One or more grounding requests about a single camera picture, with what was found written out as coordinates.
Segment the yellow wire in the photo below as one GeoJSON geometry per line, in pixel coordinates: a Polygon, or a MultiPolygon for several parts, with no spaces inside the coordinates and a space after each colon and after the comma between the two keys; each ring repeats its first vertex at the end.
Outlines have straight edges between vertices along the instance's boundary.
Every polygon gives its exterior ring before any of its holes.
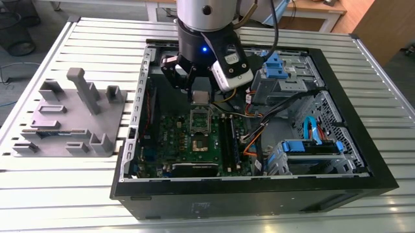
{"type": "Polygon", "coordinates": [[[256,141],[257,137],[260,136],[260,134],[264,132],[265,128],[263,128],[263,130],[259,132],[259,134],[255,136],[253,140],[251,141],[251,143],[248,144],[247,148],[244,149],[244,154],[248,154],[249,152],[248,149],[251,147],[251,145],[253,144],[253,142],[256,141]]]}
{"type": "Polygon", "coordinates": [[[235,94],[236,94],[236,88],[233,89],[233,93],[232,93],[232,95],[231,95],[229,97],[227,97],[227,98],[225,98],[224,100],[221,100],[221,101],[215,101],[213,103],[223,103],[223,102],[227,102],[229,99],[233,98],[235,94]]]}

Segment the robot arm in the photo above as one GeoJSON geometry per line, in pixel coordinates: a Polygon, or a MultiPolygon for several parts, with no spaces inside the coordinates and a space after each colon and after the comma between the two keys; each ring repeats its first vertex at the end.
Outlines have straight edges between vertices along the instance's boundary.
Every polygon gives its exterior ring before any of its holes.
{"type": "MultiPolygon", "coordinates": [[[[187,77],[177,81],[177,75],[167,74],[173,63],[163,72],[173,87],[188,91],[189,98],[195,77],[209,78],[212,92],[219,89],[227,92],[253,79],[249,60],[235,32],[243,23],[232,24],[236,6],[237,0],[177,0],[179,55],[175,62],[187,72],[187,77]]],[[[256,1],[245,19],[255,9],[256,1]]]]}

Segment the aluminum table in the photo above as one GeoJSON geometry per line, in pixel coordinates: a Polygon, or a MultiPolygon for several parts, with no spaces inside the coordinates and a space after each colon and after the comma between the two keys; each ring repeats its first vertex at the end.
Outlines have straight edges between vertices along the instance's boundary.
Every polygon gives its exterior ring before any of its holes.
{"type": "MultiPolygon", "coordinates": [[[[271,29],[243,28],[243,43],[271,45],[271,29]]],[[[328,213],[137,221],[109,199],[116,156],[14,158],[44,80],[75,88],[65,74],[81,67],[96,88],[119,85],[127,104],[119,138],[125,138],[145,39],[177,39],[171,23],[81,18],[64,26],[0,129],[0,232],[408,232],[415,229],[415,111],[359,39],[345,34],[280,32],[279,45],[323,50],[400,188],[328,213]]]]}

